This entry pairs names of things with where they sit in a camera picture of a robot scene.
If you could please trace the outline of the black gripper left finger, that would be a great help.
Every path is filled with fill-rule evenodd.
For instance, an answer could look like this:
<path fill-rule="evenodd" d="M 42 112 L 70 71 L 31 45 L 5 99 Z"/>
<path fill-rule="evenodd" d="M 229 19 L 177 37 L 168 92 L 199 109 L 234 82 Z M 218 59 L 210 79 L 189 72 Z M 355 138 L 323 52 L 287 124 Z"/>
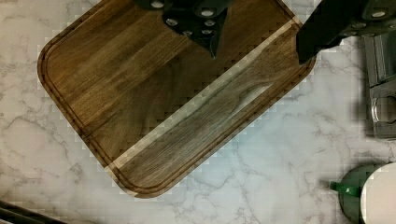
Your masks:
<path fill-rule="evenodd" d="M 228 7 L 233 0 L 134 0 L 145 10 L 161 11 L 163 23 L 184 35 L 213 59 L 217 56 Z"/>

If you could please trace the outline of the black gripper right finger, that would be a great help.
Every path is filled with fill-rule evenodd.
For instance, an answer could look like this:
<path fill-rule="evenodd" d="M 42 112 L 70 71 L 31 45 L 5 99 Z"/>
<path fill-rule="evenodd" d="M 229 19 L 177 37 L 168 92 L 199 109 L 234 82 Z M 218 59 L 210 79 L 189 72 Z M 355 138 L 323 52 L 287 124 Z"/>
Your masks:
<path fill-rule="evenodd" d="M 350 36 L 376 36 L 395 30 L 396 0 L 321 0 L 298 31 L 299 64 Z"/>

